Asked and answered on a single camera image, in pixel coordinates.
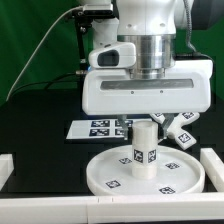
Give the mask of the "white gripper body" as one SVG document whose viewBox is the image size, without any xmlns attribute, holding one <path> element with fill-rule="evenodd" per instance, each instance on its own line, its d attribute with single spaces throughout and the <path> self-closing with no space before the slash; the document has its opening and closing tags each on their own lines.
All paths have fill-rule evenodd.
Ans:
<svg viewBox="0 0 224 224">
<path fill-rule="evenodd" d="M 94 69 L 84 81 L 88 115 L 204 112 L 211 104 L 210 60 L 179 60 L 160 79 L 132 79 L 125 69 Z"/>
</svg>

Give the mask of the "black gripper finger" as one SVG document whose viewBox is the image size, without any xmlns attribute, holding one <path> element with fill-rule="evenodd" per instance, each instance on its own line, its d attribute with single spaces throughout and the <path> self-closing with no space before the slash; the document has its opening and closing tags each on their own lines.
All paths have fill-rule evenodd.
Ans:
<svg viewBox="0 0 224 224">
<path fill-rule="evenodd" d="M 162 131 L 163 131 L 163 138 L 166 138 L 168 136 L 168 128 L 174 120 L 174 114 L 173 113 L 166 113 L 164 115 L 164 117 L 165 117 L 165 120 L 162 123 Z"/>
<path fill-rule="evenodd" d="M 126 124 L 127 115 L 118 115 L 118 122 L 124 131 L 124 140 L 128 140 L 128 125 Z"/>
</svg>

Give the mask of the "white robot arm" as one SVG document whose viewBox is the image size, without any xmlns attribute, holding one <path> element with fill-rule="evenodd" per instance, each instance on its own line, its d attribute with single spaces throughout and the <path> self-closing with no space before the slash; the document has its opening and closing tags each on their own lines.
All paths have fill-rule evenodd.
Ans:
<svg viewBox="0 0 224 224">
<path fill-rule="evenodd" d="M 176 30 L 207 29 L 224 0 L 116 0 L 117 40 L 89 54 L 82 108 L 88 115 L 204 112 L 213 62 L 197 50 L 174 54 Z"/>
</svg>

